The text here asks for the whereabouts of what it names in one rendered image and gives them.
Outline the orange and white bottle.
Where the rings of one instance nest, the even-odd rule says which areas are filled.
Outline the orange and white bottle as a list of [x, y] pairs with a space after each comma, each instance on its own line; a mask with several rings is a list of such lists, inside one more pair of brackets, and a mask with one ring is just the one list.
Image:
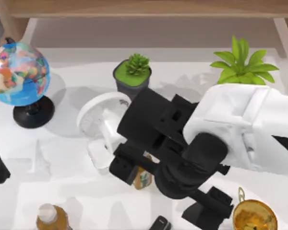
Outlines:
[[137, 190], [144, 189], [152, 183], [152, 178], [151, 173], [139, 166], [133, 185]]

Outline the black stapler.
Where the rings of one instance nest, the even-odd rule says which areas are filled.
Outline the black stapler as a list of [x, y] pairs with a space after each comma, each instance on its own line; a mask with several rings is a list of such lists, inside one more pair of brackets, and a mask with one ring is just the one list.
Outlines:
[[148, 230], [171, 230], [171, 223], [163, 216], [158, 216]]

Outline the white table fan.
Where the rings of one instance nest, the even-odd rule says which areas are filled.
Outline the white table fan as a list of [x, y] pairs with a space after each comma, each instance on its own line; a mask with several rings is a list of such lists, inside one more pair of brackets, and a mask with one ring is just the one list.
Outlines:
[[108, 168], [118, 145], [126, 142], [117, 128], [131, 102], [121, 92], [107, 92], [88, 101], [79, 111], [76, 124], [88, 139], [86, 148], [96, 169]]

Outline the small plant in grey pot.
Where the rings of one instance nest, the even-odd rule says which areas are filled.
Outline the small plant in grey pot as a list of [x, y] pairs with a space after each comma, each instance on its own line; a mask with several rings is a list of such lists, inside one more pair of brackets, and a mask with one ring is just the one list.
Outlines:
[[152, 69], [150, 59], [134, 53], [123, 60], [113, 70], [117, 91], [127, 95], [131, 100], [145, 88], [148, 88]]

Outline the amber bottle with white cap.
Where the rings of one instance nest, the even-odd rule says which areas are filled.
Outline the amber bottle with white cap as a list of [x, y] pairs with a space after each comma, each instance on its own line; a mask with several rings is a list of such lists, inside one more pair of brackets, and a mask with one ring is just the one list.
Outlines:
[[38, 209], [36, 230], [73, 230], [65, 210], [50, 203], [42, 204]]

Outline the gold trophy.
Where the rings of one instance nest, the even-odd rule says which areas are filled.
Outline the gold trophy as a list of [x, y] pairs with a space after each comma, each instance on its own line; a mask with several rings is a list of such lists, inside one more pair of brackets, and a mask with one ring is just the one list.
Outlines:
[[238, 188], [238, 199], [232, 214], [234, 230], [278, 230], [277, 217], [267, 204], [246, 199], [242, 187]]

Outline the large green leafy plant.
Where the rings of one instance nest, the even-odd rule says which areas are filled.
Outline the large green leafy plant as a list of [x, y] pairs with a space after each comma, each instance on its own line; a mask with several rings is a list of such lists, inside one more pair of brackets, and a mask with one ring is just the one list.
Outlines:
[[266, 82], [275, 83], [271, 72], [278, 71], [279, 68], [264, 62], [267, 51], [259, 49], [251, 55], [249, 51], [249, 43], [244, 38], [237, 39], [232, 36], [231, 51], [214, 52], [220, 60], [212, 62], [210, 66], [222, 70], [217, 84], [266, 85]]

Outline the globe on black stand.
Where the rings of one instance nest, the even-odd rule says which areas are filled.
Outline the globe on black stand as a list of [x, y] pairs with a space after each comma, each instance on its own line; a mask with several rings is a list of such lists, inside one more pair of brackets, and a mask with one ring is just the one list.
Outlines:
[[0, 46], [0, 101], [13, 106], [13, 119], [21, 127], [39, 128], [55, 112], [46, 96], [50, 85], [47, 59], [36, 48], [7, 37]]

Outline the wooden open shelf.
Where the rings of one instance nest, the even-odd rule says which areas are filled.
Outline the wooden open shelf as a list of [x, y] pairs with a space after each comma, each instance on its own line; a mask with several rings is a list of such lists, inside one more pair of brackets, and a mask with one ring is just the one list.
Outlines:
[[288, 0], [0, 0], [3, 37], [46, 48], [256, 48], [282, 42]]

